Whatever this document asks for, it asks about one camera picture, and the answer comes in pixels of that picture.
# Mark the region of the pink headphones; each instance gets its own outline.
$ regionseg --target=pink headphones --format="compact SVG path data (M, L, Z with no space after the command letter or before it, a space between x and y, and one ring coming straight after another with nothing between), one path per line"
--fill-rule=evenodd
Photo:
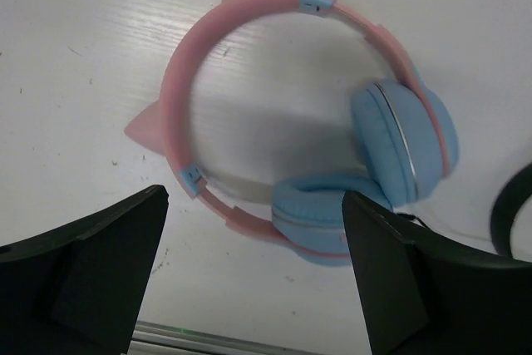
M293 215L292 217L284 215L283 218L278 218L278 223L275 223L275 221L260 219L239 208L230 208L207 189L206 181L192 156L190 148L190 98L196 73L204 59L226 35L237 27L256 18L282 12L304 12L320 17L334 15L363 32L365 38L392 66L400 84L393 82L393 85L407 88L410 94L405 96L411 96L412 93L415 95L415 102L418 105L416 104L414 115L421 113L419 118L423 119L422 123L430 130L431 138L428 141L432 147L437 147L437 160L431 160L432 163L438 165L437 168L432 167L438 169L437 180L447 177L453 171L458 159L458 145L457 141L456 145L450 145L450 141L454 143L454 139L451 140L449 136L456 136L456 133L454 133L454 127L452 127L450 117L446 114L445 107L438 102L439 100L432 98L435 95L428 92L424 87L405 49L386 28L373 25L366 18L337 0L223 0L222 4L202 17L185 35L166 69L160 91L160 100L132 121L126 128L126 134L152 150L163 151L175 177L190 197L199 198L222 217L231 229L256 239L291 246L300 254L305 254L311 258L346 260L349 253L347 244L345 244L342 225L330 225L320 223L320 221L308 223L306 220L302 221L302 218L293 217ZM406 151L403 151L404 156L401 153L399 158L402 156L402 164L406 165L406 162L410 164L410 166L406 165L405 168L409 174L412 174L407 185L411 188L407 187L406 192L415 192L412 195L406 195L404 201L380 200L380 197L377 199L381 203L386 202L386 205L391 208L401 202L405 203L427 196L433 187L422 187L423 180L426 180L422 176L425 173L423 170L425 166L423 165L426 162L417 160L417 154L412 154L415 150L413 147L416 145L410 142L410 136L405 132L407 129L411 129L410 126L407 126L408 121L404 126L399 123L397 113L401 112L401 108L394 110L393 101L391 101L391 98L395 96L392 93L395 93L396 89L389 90L388 87L384 86L390 86L390 82L375 84L377 89L372 88L372 91L378 90L382 94L384 101L379 101L385 105L384 107L390 109L391 118L395 120L392 128L398 131L400 135L397 136L393 133L395 135L393 140L400 141L401 145L404 145ZM443 129L442 126L449 124L451 124L451 132L446 132L448 130ZM376 182L379 182L379 174L376 173L376 175L372 177L375 178ZM358 182L362 178L353 177L353 179ZM323 180L323 177L318 180L322 183L327 181L327 179ZM431 182L428 185L436 186L436 183L432 184ZM325 190L330 190L326 184L323 185ZM358 189L357 184L354 187L351 184L347 184L347 187L344 184L337 185L340 185L340 189L344 191L359 190L362 193L366 191L370 194L368 196L372 197L373 188L365 190L363 187ZM296 188L295 190L299 194L307 190L307 188L300 189ZM280 190L286 192L286 185ZM393 193L387 193L385 185L382 185L382 190L388 199L394 196ZM310 198L307 201L313 203L313 206L315 206L316 201L319 203L318 207L322 208L318 213L323 210L323 207L332 207L329 204L322 204L321 201L326 201L323 198ZM275 214L286 214L285 211L280 210L276 213L275 205L273 207ZM285 222L289 223L290 226L284 226L283 223Z

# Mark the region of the white table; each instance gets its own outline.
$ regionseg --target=white table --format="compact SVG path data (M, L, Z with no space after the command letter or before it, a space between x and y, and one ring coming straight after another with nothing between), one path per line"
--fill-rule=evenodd
M140 319L327 355L369 353L350 268L308 264L228 231L185 195L162 156L123 134L158 97L176 44L219 1L0 0L0 244L163 184L162 267ZM454 229L487 239L498 190L530 161L532 0L343 1L397 35L459 131L458 171L413 209L451 237ZM240 191L360 165L347 97L387 75L380 65L335 22L271 17L240 29L197 81L201 163ZM523 231L526 249L532 232Z

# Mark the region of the pink headband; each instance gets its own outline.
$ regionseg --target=pink headband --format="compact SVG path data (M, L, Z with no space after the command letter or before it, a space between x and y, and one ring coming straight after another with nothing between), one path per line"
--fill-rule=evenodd
M206 188L206 181L194 163L190 148L189 108L196 73L218 42L237 27L255 18L297 10L321 16L336 12L364 32L366 39L390 63L397 80L410 88L425 107L438 135L444 175L448 175L449 171L446 144L436 114L421 89L410 57L388 30L371 24L366 18L336 0L228 0L208 12L190 29L170 59L159 103L165 155L176 178L190 197L199 197L224 218L231 229L285 244L288 244L288 241L270 221L239 208L228 207Z

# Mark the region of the silver trim on ear cup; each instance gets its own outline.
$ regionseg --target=silver trim on ear cup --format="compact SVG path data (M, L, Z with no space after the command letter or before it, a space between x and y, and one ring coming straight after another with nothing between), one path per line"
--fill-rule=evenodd
M390 102L390 99L388 98L386 92L384 92L384 89L379 83L376 83L375 86L377 89L381 92L382 97L384 97L384 101L388 105L388 108L390 109L390 112L392 113L393 119L396 122L397 129L399 129L399 133L401 134L401 139L403 144L406 148L406 155L408 155L408 163L410 164L410 170L412 172L412 177L414 178L414 191L416 192L416 199L419 199L419 186L417 184L417 175L416 175L416 168L414 167L414 161L412 160L412 155L410 152L410 147L408 147L408 141L406 141L405 132L401 127L401 123L399 122L399 118L397 118L397 113L394 110L392 103Z

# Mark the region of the ear cushion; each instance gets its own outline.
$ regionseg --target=ear cushion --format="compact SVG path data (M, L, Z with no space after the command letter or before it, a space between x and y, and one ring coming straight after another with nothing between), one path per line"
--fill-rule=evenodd
M390 209L379 186L357 175L316 175L273 188L272 222L296 245L319 253L349 255L342 217L346 190L363 193Z
M347 190L359 191L391 208L374 181L354 174L330 174L277 183L273 188L272 211L307 226L343 228L342 200Z
M373 83L362 88L351 101L357 140L370 176L382 187L393 206L426 198L443 176L441 149L434 127L416 95L395 81L381 81L411 153L419 196L410 160L387 100ZM441 100L425 93L441 124L450 157L451 170L458 162L459 146L455 127Z

